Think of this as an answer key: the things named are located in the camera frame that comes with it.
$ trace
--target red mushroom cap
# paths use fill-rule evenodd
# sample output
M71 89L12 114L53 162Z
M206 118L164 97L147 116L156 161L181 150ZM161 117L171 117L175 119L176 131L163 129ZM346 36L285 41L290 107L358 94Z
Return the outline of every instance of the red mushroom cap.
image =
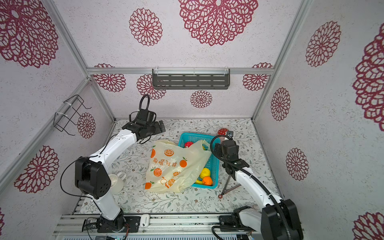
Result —
M186 143L184 144L184 147L190 147L192 144L193 144L193 142L186 142Z
M226 128L222 128L222 129L220 129L220 130L217 132L217 135L225 135L225 134L227 134L227 132L228 132L228 129L226 129Z

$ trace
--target yellow fruit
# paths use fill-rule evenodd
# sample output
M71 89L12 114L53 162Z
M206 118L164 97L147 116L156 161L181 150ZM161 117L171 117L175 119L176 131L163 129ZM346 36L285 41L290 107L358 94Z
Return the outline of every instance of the yellow fruit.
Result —
M211 176L211 171L208 168L203 168L203 171L200 173L200 178L203 179L205 177L210 177Z
M205 177L203 178L203 184L206 186L212 186L213 181L211 177Z

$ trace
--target wall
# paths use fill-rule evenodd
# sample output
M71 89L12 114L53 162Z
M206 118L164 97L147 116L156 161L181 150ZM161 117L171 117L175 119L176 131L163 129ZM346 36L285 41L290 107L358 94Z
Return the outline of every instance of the wall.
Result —
M18 178L4 191L0 198L0 214L3 214L0 239L10 239L15 232L21 238L48 239L60 216L73 211L78 197L61 191L60 176L72 161L100 149L111 126L90 85L80 96L84 105L91 109L80 107L79 113L88 117L75 115L74 122L78 123L80 119L89 128L80 127L79 131L75 125L69 124L66 130L75 136L55 129ZM63 188L69 193L80 194L74 186L74 165L65 172Z
M0 9L9 29L0 37L0 175L84 79L39 3L2 3ZM29 22L23 11L31 10L42 20Z
M300 0L55 2L90 67L272 67ZM267 81L231 75L228 90L195 93L154 90L144 74L95 78L118 118L144 93L163 118L248 118Z
M384 237L383 11L314 1L256 120L306 239Z

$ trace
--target black wire hook rack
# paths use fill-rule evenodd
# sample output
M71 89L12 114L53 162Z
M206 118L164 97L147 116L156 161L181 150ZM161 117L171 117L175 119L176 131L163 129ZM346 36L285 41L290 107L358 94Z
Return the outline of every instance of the black wire hook rack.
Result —
M73 104L75 104L76 100L79 101L80 105L75 109L75 108L73 107ZM80 95L78 95L78 94L73 95L72 97L70 97L70 98L68 98L67 100L65 100L63 103L67 103L67 104L69 104L70 108L68 108L68 109L67 109L65 112L63 112L63 113L59 113L59 112L56 112L56 113L55 113L55 116L53 117L53 126L54 126L57 130L59 130L60 132L65 131L68 135L75 136L75 134L70 134L69 132L67 132L67 130L65 130L66 126L67 126L68 123L70 123L70 122L73 123L73 124L76 125L76 126L78 125L78 124L76 124L76 123L74 123L74 122L72 121L72 118L73 118L73 116L74 116L75 114L78 114L79 116L81 116L81 115L79 114L79 112L78 112L78 110L79 110L79 108L80 108L81 106L83 106L85 109L91 109L92 107L87 108L87 107L84 105L84 100L83 100L83 99L80 97ZM66 112L67 112L69 109L71 109L71 108L74 110L74 113L73 113L72 116L69 118L68 115L66 114ZM59 114L61 114L62 116L64 116L65 118L68 119L68 121L67 121L67 123L64 125L64 127L62 127L61 125L59 125L59 122L60 122L61 118L59 118L59 120L56 122L56 116L58 116Z

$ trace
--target small red flower pattern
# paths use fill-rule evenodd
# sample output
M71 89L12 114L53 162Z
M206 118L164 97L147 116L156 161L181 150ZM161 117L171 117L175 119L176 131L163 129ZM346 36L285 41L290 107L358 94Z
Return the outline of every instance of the small red flower pattern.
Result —
M39 0L2 0L0 52L23 67L49 65L56 58L58 35Z
M114 68L109 64L98 64L96 68ZM120 92L125 88L125 78L123 74L94 74L93 77L98 85L110 92Z
M272 68L270 63L259 63L254 65L253 68ZM243 76L243 85L246 89L257 91L263 89L267 82L269 75L267 74L246 74Z
M319 27L308 43L307 62L312 67L317 67L327 62L333 56L340 42L340 25L330 21Z
M297 148L292 148L285 160L289 174L296 180L304 180L308 174L308 161L304 153Z
M163 36L161 23L148 9L137 9L129 19L129 29L133 37L144 46L157 44Z
M285 88L279 88L273 94L271 101L271 113L276 121L286 118L291 107L290 95Z
M375 39L364 48L362 61L355 70L355 102L364 109L364 117L378 123L384 131L384 23Z
M90 113L83 113L77 121L77 130L83 138L90 138L95 133L95 119Z
M3 226L4 226L4 214L1 212L1 208L0 208L0 236L1 236L1 230L3 230Z
M198 90L191 95L191 103L197 108L205 108L212 102L212 95L204 90Z
M141 95L148 94L151 99L160 99L166 94L166 90L156 90L153 88L152 84L152 75L146 74L140 76L137 80L137 89L139 90Z
M354 240L384 239L384 216L381 213L366 212L364 215L359 215L353 223L355 224L352 229Z
M257 0L179 0L180 17L191 37L210 46L233 41L252 21Z
M54 149L43 146L13 185L21 192L37 193L50 185L58 169L59 159Z

